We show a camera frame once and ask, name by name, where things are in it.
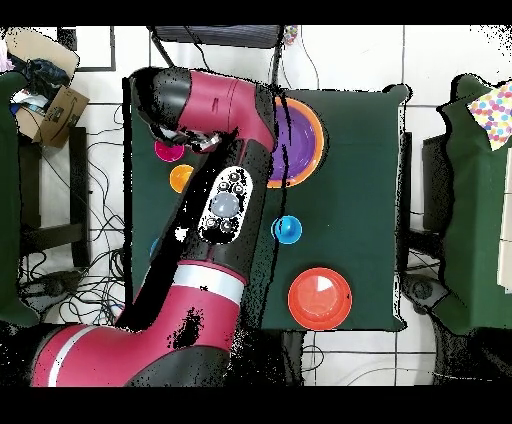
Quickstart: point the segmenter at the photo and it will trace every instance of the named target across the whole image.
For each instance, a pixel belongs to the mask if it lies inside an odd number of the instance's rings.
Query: white tile floor
[[[78,45],[105,46],[105,31],[79,39]],[[451,81],[464,72],[475,73],[491,84],[512,78],[512,52],[506,43],[492,37],[488,29],[469,26],[304,26],[303,43],[298,39],[284,51],[286,76],[293,88],[316,88],[317,80],[303,45],[315,62],[320,88],[378,91],[390,84],[407,83],[413,96],[406,108],[406,129],[413,133],[412,205],[414,212],[423,211],[421,144],[426,138],[445,132],[445,125],[435,107],[450,98]],[[203,67],[201,55],[192,45],[165,43],[176,64]],[[272,52],[248,51],[240,48],[204,46],[205,57],[217,72],[258,81],[268,80],[268,64]],[[115,27],[115,72],[77,73],[72,87],[87,95],[91,104],[79,125],[89,133],[118,128],[113,116],[122,101],[121,78],[148,66],[165,66],[156,48],[149,42],[145,27]],[[286,85],[283,70],[280,83]],[[122,117],[117,113],[117,121]],[[105,132],[88,138],[121,143],[122,131]],[[67,147],[47,151],[48,159],[65,180],[69,180]],[[107,204],[123,216],[123,157],[117,146],[98,145],[90,149],[91,161],[109,177]],[[42,165],[42,219],[44,225],[69,222],[69,191],[56,178],[46,163]],[[102,181],[95,169],[91,173]],[[101,192],[91,180],[93,210],[102,218]],[[421,228],[421,216],[412,215],[412,226]],[[91,226],[99,228],[94,217]],[[91,231],[91,238],[97,231]],[[111,247],[120,247],[122,235],[108,234]],[[93,256],[106,250],[102,236],[92,242]],[[49,261],[42,272],[71,266],[69,249],[62,247],[47,252]],[[36,255],[31,263],[38,259]],[[411,264],[421,263],[411,256]],[[94,273],[104,275],[106,261],[98,263]],[[305,371],[307,385],[415,385],[430,384],[435,360],[435,341],[430,319],[417,315],[403,297],[400,314],[407,328],[398,334],[384,332],[317,333],[316,346],[324,352],[323,362],[312,371]],[[53,313],[51,320],[58,319]],[[313,333],[306,336],[311,345]],[[313,348],[305,349],[304,369],[318,365],[322,355]]]

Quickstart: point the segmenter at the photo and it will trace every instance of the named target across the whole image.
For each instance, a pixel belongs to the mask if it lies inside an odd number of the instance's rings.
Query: black cable
[[[318,350],[318,351],[320,352],[320,354],[322,355],[322,359],[320,360],[320,363],[319,363],[318,365],[315,365],[315,366],[313,366],[313,367],[311,367],[311,368],[307,368],[307,369],[305,369],[305,370],[301,370],[302,372],[314,371],[314,370],[316,370],[320,365],[322,365],[322,364],[323,364],[323,362],[324,362],[325,354],[324,354],[323,350],[322,350],[322,349],[320,349],[320,348],[319,348],[318,346],[316,346],[315,344],[305,346],[305,347],[304,347],[304,350],[306,350],[307,348],[310,348],[310,347],[312,347],[312,348],[313,348],[313,350],[315,350],[315,349],[316,349],[316,350]]]
[[[194,34],[188,26],[186,25],[183,25],[183,28],[185,28],[185,31],[188,32],[188,35],[190,35],[190,38],[192,38],[192,42],[194,43],[194,46],[196,46],[196,48],[201,52],[201,56],[203,57],[203,63],[204,63],[204,66],[206,66],[206,69],[208,69],[208,71],[212,71],[210,69],[210,67],[208,66],[208,64],[206,63],[206,59],[204,57],[204,52],[203,52],[203,49],[199,46],[198,43],[201,43],[201,40],[199,39],[199,37]]]
[[[34,271],[36,270],[36,268],[42,264],[44,264],[46,262],[46,259],[48,259],[48,256],[46,256],[46,253],[44,252],[37,252],[37,253],[40,253],[41,255],[43,255],[43,260],[38,262],[37,264],[34,265],[34,267],[30,270],[30,278],[32,278],[32,280],[35,280],[36,278],[34,277]]]
[[[308,51],[306,50],[306,46],[304,45],[304,37],[302,36],[302,25],[300,26],[300,41],[301,41],[301,44],[302,44],[302,48],[304,49],[304,53],[306,53],[306,56],[308,57],[309,61],[313,65],[313,69],[315,70],[316,89],[320,90],[320,79],[318,78],[318,71],[316,70],[316,66],[315,66],[313,60],[311,60],[311,57],[309,57]]]

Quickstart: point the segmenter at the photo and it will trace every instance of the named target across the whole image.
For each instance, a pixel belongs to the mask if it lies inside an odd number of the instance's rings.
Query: green tablecloth
[[[342,274],[352,290],[352,310],[340,329],[399,330],[402,323],[393,315],[398,106],[409,91],[394,86],[386,93],[300,90],[286,94],[319,116],[328,150],[310,178],[287,189],[285,213],[300,219],[303,235],[297,243],[279,247],[273,281],[270,226],[279,213],[282,191],[267,191],[243,300],[246,322],[265,329],[303,330],[288,311],[288,289],[302,271],[324,266]],[[198,157],[187,152],[177,162],[162,162],[154,153],[147,126],[136,114],[132,131],[135,294],[149,266],[151,244],[180,197],[169,185],[169,173],[178,164],[194,166]]]
[[[457,81],[442,107],[449,124],[446,151],[453,169],[453,211],[444,237],[441,275],[451,294],[434,314],[455,334],[478,327],[512,329],[512,295],[497,284],[507,148],[492,151],[486,131],[466,105],[491,88],[472,75]]]

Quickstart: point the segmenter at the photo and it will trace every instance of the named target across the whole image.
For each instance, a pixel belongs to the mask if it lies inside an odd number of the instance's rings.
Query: floor tile
[[[398,354],[396,385],[426,386],[433,381],[436,355],[404,355]]]
[[[395,333],[386,331],[319,331],[316,346],[335,352],[394,352]]]
[[[414,312],[412,303],[403,295],[400,299],[400,316],[407,323],[407,328],[397,335],[398,352],[435,352],[432,320],[428,315]]]
[[[43,147],[40,162],[41,226],[69,224],[69,146]]]
[[[110,38],[109,26],[77,26],[76,53],[80,56],[79,67],[109,68],[111,66]]]
[[[122,78],[129,77],[137,69],[148,66],[148,31],[143,26],[116,26],[115,72],[77,72],[71,88],[88,97],[93,103],[121,103],[123,101]]]
[[[473,73],[490,84],[512,78],[512,51],[489,28],[406,25],[404,72],[411,104],[440,105],[450,100],[458,75]]]
[[[304,25],[302,38],[284,51],[286,74],[293,87],[316,89],[305,46],[320,88],[381,91],[401,82],[402,32],[402,25]]]
[[[444,120],[433,108],[406,107],[405,128],[412,132],[411,151],[411,211],[424,212],[423,202],[423,142],[446,133]],[[423,228],[423,216],[411,214],[411,228]]]
[[[395,355],[325,353],[316,355],[316,386],[393,386]],[[310,369],[313,355],[304,354],[303,367]],[[303,372],[306,386],[315,385],[315,371]]]

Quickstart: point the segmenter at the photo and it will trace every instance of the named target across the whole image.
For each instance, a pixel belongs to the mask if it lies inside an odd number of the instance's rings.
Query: red robot arm
[[[32,386],[214,386],[229,363],[275,143],[273,96],[183,68],[132,77],[133,102],[152,128],[220,133],[222,142],[194,171],[116,328],[38,335]]]

